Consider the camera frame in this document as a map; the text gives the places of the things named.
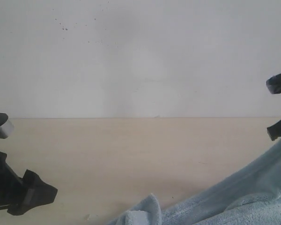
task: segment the light wood surface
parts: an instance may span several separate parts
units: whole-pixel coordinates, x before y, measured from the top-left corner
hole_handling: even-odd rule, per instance
[[[59,189],[51,205],[5,225],[100,225],[157,195],[170,206],[265,152],[279,118],[12,120],[0,151],[19,176],[30,169]]]

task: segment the gray cloth fold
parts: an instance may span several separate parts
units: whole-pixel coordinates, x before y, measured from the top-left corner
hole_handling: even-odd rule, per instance
[[[213,187],[161,210],[151,194],[108,225],[281,224],[281,139]]]

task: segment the light blue towel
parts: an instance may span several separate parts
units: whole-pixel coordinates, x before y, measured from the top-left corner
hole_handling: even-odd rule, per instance
[[[281,139],[217,185],[169,209],[148,196],[108,225],[281,224]]]

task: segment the towel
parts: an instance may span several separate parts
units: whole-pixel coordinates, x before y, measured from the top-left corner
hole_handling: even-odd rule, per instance
[[[211,188],[162,210],[149,195],[108,225],[281,225],[281,139]]]

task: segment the white wall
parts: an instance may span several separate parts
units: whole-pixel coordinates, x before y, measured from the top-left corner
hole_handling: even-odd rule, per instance
[[[11,117],[281,116],[280,72],[281,0],[0,0]]]

